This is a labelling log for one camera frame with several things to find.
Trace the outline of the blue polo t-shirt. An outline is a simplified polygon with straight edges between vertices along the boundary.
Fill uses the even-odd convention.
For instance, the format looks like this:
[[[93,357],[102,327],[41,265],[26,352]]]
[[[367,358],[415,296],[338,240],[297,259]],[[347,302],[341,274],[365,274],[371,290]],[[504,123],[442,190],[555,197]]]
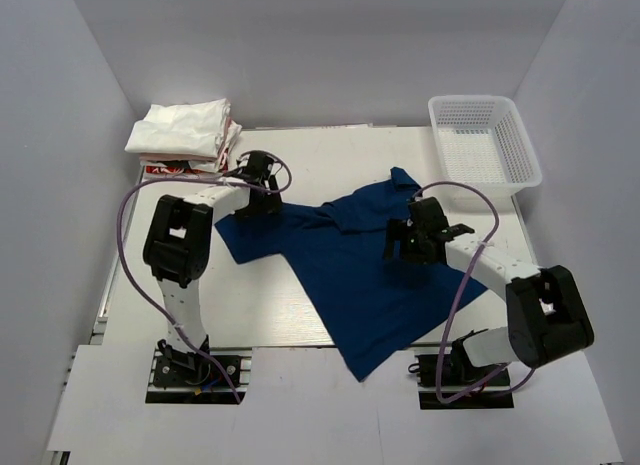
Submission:
[[[393,167],[389,179],[320,206],[285,204],[273,215],[228,216],[215,228],[238,264],[284,257],[347,368],[363,381],[447,319],[463,278],[442,264],[383,257],[388,220],[408,218],[419,187]]]

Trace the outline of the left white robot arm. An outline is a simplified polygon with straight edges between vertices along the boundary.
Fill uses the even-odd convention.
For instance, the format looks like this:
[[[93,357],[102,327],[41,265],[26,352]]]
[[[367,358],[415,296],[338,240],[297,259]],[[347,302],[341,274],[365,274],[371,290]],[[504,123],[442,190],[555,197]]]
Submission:
[[[217,185],[185,197],[161,197],[143,247],[143,261],[171,317],[161,349],[182,353],[176,369],[191,384],[202,383],[211,372],[211,359],[200,352],[209,351],[209,341],[201,318],[199,279],[209,263],[214,225],[229,216],[245,219],[282,208],[273,173],[280,161],[265,151],[245,152],[241,161]]]

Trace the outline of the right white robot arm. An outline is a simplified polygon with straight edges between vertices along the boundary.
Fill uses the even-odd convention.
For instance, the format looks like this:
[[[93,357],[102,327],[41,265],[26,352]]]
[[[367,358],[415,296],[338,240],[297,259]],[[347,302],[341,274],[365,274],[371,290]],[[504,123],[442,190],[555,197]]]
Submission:
[[[512,362],[537,369],[594,343],[591,321],[567,268],[541,268],[511,257],[471,227],[450,224],[435,198],[412,200],[408,209],[408,218],[387,223],[384,258],[467,272],[506,305],[506,326],[454,341],[449,363],[459,381],[475,383],[491,367]]]

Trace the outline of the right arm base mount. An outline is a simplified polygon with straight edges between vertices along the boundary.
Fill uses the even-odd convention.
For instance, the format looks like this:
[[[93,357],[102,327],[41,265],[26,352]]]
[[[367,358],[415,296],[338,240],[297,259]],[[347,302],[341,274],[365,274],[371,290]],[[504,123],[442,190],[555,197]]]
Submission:
[[[451,404],[441,403],[435,393],[438,349],[427,352],[420,348],[408,373],[417,379],[418,400],[421,410],[498,410],[512,409],[514,401],[510,376],[502,370],[486,384],[474,388]],[[449,398],[489,374],[496,365],[473,367],[464,354],[462,339],[454,340],[445,348],[441,374],[442,395]]]

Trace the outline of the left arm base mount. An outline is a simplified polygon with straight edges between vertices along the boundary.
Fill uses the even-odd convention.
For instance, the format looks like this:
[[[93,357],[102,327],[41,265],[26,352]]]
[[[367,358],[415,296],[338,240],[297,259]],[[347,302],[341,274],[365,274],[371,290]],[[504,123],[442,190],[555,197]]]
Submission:
[[[174,350],[160,340],[154,350],[146,404],[239,405],[247,392],[251,349],[212,349],[236,392],[220,369],[194,352]]]

